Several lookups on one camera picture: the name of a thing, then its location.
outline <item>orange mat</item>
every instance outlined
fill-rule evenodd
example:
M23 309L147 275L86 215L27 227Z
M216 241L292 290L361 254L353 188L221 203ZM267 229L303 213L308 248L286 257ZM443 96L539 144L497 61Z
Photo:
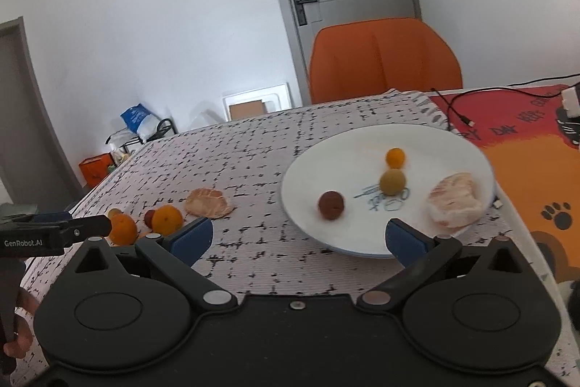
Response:
M550 95L566 87L526 90ZM441 98L433 101L447 111ZM466 95L454 106L476 123L470 129L452 113L457 129L488 157L556 281L580 279L580 122L567 118L560 97L488 91Z

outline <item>plate rim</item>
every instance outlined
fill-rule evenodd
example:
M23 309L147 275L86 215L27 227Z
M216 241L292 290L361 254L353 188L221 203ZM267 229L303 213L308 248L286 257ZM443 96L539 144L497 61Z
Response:
M437 132L445 132L445 133L451 133L451 135L454 135L457 138L460 138L462 140L465 140L467 143L469 143L472 147L474 147L485 159L485 161L487 162L487 165L489 166L489 169L491 170L491 175L493 178L493 184L492 184L492 197L491 197L491 202L489 202L486 206L485 206L485 211L487 212L487 210L491 207L491 205L494 203L495 200L495 196L497 194L497 180L495 178L495 171L494 171L494 167L491 165L491 162L489 161L489 159L487 158L487 156L485 155L485 153L482 152L482 150L480 150L476 145L474 145L471 141L469 141L468 139L462 137L461 135L458 135L450 130L444 130L444 129L439 129L437 127L431 127L428 124L421 124L421 123L378 123L375 125L365 125L362 127L357 127L354 129L350 129L350 130L345 130L344 132L340 132L337 133L336 135L332 135L331 137L328 137L322 141L319 141L317 144L312 145L311 147L309 147L308 149L304 150L302 152L301 155L297 156L292 163L290 164L290 166L288 167L288 169L284 172L284 175L282 177L282 180L280 181L280 186L279 186L279 196L280 196L280 204L282 207L282 210L284 211L284 213L286 214L286 217L288 218L288 220L290 220L290 222L292 222L292 224L305 236L308 236L308 238L312 238L314 241L318 242L318 244L320 244L322 247L324 248L328 248L329 250L333 250L337 253L342 253L344 255L349 255L349 256L357 256L359 258L368 258L368 259L394 259L395 256L391 253L388 255L377 255L377 254L369 254L369 253L360 253L357 251L349 251L349 250L344 250L342 248L337 248L335 246L329 245L328 243L325 243L323 241L320 241L318 238L315 238L315 236L309 235L308 233L306 233L295 221L294 219L292 219L292 216L288 213L288 210L286 209L286 206L284 204L284 199L282 196L282 188L284 185L284 180L286 179L286 174L288 174L288 171L290 171L290 169L292 168L292 166L294 165L294 163L300 159L302 156L304 156L309 150L311 150L312 148L314 148L315 146L318 146L320 143L323 143L324 141L330 140L334 137L337 137L338 135L344 135L345 133L351 133L354 132L355 130L361 130L361 129L366 129L366 128L371 128L371 127L391 127L391 126L411 126L411 127L427 127L428 129L431 130L436 130ZM462 235L463 233L465 233L466 231L468 231L475 223L472 223L471 225L467 225L466 227L462 228L461 230L453 233L453 238L456 238L457 236Z

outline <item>red fruit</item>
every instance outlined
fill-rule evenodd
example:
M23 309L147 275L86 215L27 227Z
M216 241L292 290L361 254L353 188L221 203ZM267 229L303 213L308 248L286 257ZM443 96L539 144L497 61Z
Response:
M148 228L153 228L153 216L155 215L155 210L147 210L145 213L145 216L143 217L143 220L145 221L145 225L147 225Z

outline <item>white power adapter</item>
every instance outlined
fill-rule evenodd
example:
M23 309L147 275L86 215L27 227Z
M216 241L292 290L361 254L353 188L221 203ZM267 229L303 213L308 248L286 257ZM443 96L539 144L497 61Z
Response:
M562 105L569 118L580 117L580 85L562 91Z

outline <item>blue writing on plate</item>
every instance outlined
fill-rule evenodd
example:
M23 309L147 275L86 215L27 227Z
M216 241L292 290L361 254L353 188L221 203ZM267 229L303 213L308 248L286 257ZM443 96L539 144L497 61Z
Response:
M368 199L369 211L379 211L381 209L397 211L402 209L410 195L411 191L408 187L405 187L398 196L388 197L381 192L381 188L378 185L373 185L365 187L362 190L362 194L355 195L355 199Z

